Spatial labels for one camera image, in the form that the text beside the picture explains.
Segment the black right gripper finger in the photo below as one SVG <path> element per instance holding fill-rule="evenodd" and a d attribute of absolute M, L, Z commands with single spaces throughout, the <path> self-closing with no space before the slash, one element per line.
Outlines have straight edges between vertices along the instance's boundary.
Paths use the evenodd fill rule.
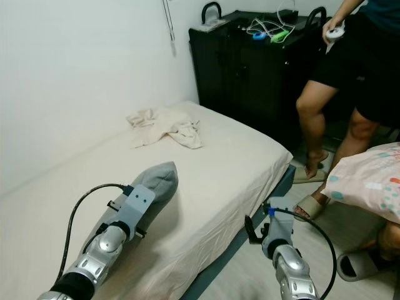
<path fill-rule="evenodd" d="M 258 244 L 256 238 L 259 236 L 256 234 L 256 226 L 254 226 L 252 218 L 248 215 L 245 215 L 245 232 L 249 243 Z"/>

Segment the person right hand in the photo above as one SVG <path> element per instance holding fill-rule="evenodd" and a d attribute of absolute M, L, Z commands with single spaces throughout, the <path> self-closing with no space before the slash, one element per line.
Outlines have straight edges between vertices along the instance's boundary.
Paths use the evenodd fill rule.
<path fill-rule="evenodd" d="M 345 34 L 344 22 L 331 19 L 323 27 L 322 33 L 326 44 L 331 45 L 332 43 L 336 43 Z"/>

